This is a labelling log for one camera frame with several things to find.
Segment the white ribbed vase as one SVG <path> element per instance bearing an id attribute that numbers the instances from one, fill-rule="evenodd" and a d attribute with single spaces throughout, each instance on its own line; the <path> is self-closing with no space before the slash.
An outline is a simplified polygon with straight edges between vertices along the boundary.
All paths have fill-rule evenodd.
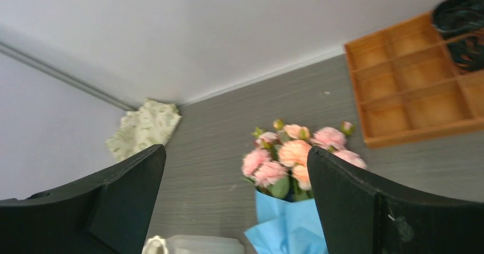
<path id="1" fill-rule="evenodd" d="M 244 254 L 245 248 L 238 239 L 214 236 L 175 235 L 167 239 L 149 238 L 142 249 L 145 253 L 221 253 Z"/>

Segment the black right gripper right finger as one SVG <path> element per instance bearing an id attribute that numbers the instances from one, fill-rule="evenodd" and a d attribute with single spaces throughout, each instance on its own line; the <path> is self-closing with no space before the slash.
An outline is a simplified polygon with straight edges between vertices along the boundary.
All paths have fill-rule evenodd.
<path id="1" fill-rule="evenodd" d="M 307 166 L 330 253 L 482 253 L 483 203 L 416 190 L 320 147 Z"/>

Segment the dark rolled fabric item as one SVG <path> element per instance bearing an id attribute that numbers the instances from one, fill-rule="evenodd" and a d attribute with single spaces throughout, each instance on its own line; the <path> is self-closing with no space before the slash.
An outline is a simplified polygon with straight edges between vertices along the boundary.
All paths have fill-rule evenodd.
<path id="1" fill-rule="evenodd" d="M 462 73 L 483 70 L 483 0 L 445 0 L 431 21 Z"/>

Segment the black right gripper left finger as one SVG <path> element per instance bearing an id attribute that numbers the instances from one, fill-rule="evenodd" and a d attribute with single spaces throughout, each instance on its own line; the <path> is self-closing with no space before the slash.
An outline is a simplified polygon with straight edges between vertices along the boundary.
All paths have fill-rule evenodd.
<path id="1" fill-rule="evenodd" d="M 27 199 L 1 201 L 2 253 L 141 253 L 162 182 L 156 144 Z"/>

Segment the patterned cream cloth bag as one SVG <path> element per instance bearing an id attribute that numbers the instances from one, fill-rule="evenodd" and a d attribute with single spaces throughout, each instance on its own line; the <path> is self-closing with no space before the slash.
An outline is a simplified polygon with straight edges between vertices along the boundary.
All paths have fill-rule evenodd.
<path id="1" fill-rule="evenodd" d="M 167 144 L 182 116 L 173 103 L 147 99 L 136 111 L 127 111 L 105 145 L 119 163 L 155 144 Z"/>

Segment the blue wrapping paper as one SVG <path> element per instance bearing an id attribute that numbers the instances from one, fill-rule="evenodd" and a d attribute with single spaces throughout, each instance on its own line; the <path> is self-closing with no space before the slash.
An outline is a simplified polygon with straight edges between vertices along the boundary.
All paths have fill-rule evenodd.
<path id="1" fill-rule="evenodd" d="M 314 199 L 288 202 L 255 192 L 257 224 L 244 232 L 257 253 L 328 254 Z"/>

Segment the wooden compartment tray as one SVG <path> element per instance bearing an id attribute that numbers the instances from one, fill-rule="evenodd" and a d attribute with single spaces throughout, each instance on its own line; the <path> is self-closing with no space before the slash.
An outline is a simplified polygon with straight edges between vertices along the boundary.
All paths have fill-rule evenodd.
<path id="1" fill-rule="evenodd" d="M 466 71 L 450 52 L 459 43 L 476 52 L 469 39 L 444 39 L 423 13 L 345 44 L 368 147 L 483 129 L 483 70 Z"/>

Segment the pink flower bouquet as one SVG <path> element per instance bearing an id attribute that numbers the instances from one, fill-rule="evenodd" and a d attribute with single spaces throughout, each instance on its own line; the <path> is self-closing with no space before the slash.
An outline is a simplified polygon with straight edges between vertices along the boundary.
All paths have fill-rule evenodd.
<path id="1" fill-rule="evenodd" d="M 308 127 L 277 119 L 273 127 L 274 131 L 255 129 L 255 148 L 244 155 L 241 165 L 243 178 L 263 194 L 287 201 L 311 199 L 307 161 L 312 147 L 321 147 L 357 167 L 368 166 L 360 155 L 346 148 L 354 130 L 350 122 L 310 132 Z"/>

